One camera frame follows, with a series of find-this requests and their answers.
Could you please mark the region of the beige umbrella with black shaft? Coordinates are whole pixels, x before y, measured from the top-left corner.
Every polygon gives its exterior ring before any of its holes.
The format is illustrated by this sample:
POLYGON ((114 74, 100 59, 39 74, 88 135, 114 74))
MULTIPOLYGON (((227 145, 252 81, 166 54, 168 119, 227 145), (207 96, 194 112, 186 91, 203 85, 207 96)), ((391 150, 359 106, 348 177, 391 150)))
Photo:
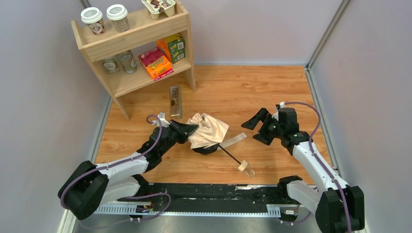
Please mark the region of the beige umbrella with black shaft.
POLYGON ((196 113, 187 120, 187 124, 198 127, 194 133, 188 137, 188 141, 191 143, 190 148, 194 152, 209 155, 218 150, 222 150, 238 164, 238 171, 245 173, 249 178, 256 176, 256 172, 250 168, 247 161, 238 160, 226 149, 246 139, 247 135, 245 133, 240 133, 235 137, 225 140, 229 125, 206 113, 196 113))

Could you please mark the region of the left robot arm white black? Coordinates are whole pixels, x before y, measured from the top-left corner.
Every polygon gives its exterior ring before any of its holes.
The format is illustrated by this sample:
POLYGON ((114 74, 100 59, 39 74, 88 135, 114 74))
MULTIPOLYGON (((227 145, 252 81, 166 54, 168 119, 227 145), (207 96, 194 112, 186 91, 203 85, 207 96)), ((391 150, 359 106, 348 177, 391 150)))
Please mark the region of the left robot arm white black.
POLYGON ((148 123, 156 125, 149 139, 136 152, 124 158, 93 164, 86 160, 78 165, 58 191, 63 208, 78 220, 91 216, 100 205, 136 196, 142 185, 139 175, 153 170, 175 144, 184 144, 199 128, 196 124, 167 121, 156 115, 148 123))

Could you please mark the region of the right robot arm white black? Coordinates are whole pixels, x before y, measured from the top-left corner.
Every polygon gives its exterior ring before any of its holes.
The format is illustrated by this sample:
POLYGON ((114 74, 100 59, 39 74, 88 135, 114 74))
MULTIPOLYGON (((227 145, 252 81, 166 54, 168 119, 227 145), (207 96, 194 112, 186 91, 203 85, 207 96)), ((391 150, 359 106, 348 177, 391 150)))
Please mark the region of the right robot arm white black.
POLYGON ((301 131, 296 110, 277 105, 277 112, 270 114, 261 108, 241 127, 253 130, 259 122, 263 125, 253 138, 270 145, 277 138, 307 171, 315 188, 299 176, 284 177, 278 186, 284 195, 304 205, 315 215, 323 233, 351 233, 365 228, 364 193, 359 186, 351 186, 320 155, 313 135, 301 131))

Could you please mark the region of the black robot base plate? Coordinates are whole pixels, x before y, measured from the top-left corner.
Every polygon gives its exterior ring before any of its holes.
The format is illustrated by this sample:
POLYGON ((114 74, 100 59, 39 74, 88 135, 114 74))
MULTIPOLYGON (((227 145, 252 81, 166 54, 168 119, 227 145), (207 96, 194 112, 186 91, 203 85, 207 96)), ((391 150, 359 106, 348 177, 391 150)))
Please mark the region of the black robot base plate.
POLYGON ((150 183, 134 195, 158 194, 145 198, 155 209, 163 209, 168 203, 165 194, 172 200, 170 206, 182 206, 193 210, 196 206, 207 210, 262 210, 264 205, 278 206, 281 213, 296 214, 301 205, 283 196, 276 185, 259 184, 205 184, 205 183, 150 183))

